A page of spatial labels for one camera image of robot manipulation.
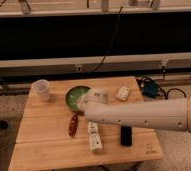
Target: black wall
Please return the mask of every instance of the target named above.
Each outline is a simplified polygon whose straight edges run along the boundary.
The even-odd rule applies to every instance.
[[[103,56],[117,15],[0,19],[0,60]],[[110,55],[191,52],[191,12],[123,14]]]

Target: black remote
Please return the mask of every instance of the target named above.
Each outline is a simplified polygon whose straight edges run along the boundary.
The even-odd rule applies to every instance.
[[[121,145],[132,146],[132,127],[121,126]]]

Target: white container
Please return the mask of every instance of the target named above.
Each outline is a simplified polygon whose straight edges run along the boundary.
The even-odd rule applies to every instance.
[[[47,80],[41,79],[33,83],[33,90],[43,101],[50,99],[50,83]]]

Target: small box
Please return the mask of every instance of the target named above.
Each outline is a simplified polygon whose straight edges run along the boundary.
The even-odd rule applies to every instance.
[[[116,93],[116,98],[122,101],[127,101],[129,95],[130,95],[131,89],[127,86],[122,86],[118,89]]]

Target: gray carpet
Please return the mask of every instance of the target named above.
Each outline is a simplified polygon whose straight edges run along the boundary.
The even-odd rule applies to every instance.
[[[191,97],[191,86],[182,86]],[[173,93],[172,98],[181,96]],[[27,96],[0,96],[0,119],[9,122],[7,130],[0,130],[0,171],[6,171],[10,162],[18,127],[25,107]],[[169,131],[157,131],[164,152],[164,158],[158,161],[144,162],[139,171],[191,171],[191,134]],[[132,164],[107,166],[110,170],[130,170]],[[96,171],[98,167],[63,169],[61,171]]]

